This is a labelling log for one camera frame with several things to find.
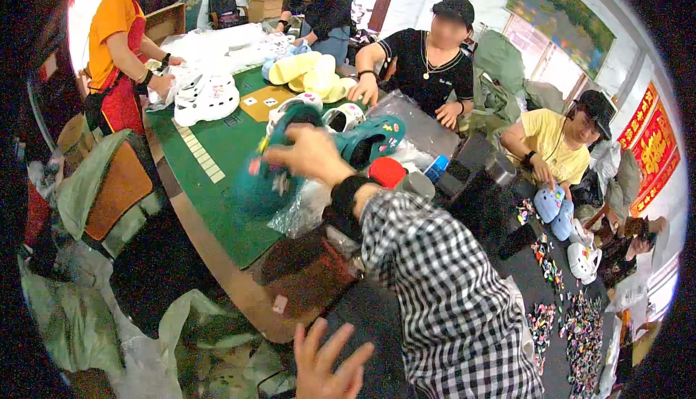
orange t-shirt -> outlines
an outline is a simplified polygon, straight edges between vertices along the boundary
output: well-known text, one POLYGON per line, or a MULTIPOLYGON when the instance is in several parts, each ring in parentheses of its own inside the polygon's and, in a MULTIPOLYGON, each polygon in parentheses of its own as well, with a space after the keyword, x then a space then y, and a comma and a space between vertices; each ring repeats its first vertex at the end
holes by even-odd
POLYGON ((145 15, 140 5, 136 11, 133 0, 102 0, 89 28, 89 70, 92 88, 100 88, 113 69, 113 59, 107 38, 118 32, 128 32, 136 17, 145 15))

black cap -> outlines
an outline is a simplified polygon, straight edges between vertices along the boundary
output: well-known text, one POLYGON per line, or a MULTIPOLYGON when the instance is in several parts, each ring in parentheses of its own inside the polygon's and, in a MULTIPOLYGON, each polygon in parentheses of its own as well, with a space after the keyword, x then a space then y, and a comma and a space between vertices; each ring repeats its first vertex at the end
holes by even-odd
POLYGON ((458 18, 467 29, 471 29, 474 23, 474 6, 469 0, 442 0, 433 6, 435 15, 445 14, 452 18, 458 18))
POLYGON ((611 122, 614 109, 612 109, 609 100, 606 99, 604 94, 597 90, 586 90, 575 102, 585 105, 587 117, 594 121, 602 138, 605 141, 610 141, 611 129, 609 128, 609 122, 611 122))

landscape painting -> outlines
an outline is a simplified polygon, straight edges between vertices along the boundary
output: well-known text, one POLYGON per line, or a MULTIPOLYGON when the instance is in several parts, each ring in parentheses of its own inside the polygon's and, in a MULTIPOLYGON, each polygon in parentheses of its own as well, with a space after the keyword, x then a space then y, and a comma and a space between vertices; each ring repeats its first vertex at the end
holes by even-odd
POLYGON ((595 80, 616 37, 580 0, 508 0, 510 12, 529 21, 595 80))

floor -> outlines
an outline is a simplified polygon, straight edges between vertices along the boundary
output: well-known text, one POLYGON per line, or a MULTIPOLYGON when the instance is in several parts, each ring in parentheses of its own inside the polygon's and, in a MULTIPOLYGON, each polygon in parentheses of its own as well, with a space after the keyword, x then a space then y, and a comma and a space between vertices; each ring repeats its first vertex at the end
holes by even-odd
POLYGON ((158 341, 144 336, 118 308, 109 277, 113 272, 111 262, 83 242, 75 242, 59 253, 71 278, 84 285, 94 285, 111 309, 116 321, 126 375, 122 379, 110 378, 111 386, 119 398, 178 399, 182 397, 176 379, 167 379, 161 362, 158 341))

jeans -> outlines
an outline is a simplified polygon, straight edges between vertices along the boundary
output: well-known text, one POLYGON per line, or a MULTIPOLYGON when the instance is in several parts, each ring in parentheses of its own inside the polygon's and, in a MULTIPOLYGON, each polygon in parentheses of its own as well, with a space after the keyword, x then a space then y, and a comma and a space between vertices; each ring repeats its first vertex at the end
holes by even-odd
MULTIPOLYGON (((302 21, 300 38, 304 38, 312 32, 312 27, 307 21, 302 21)), ((350 26, 337 27, 328 33, 328 39, 312 44, 312 50, 321 54, 330 54, 336 59, 336 66, 343 65, 348 56, 348 40, 350 39, 350 26)))

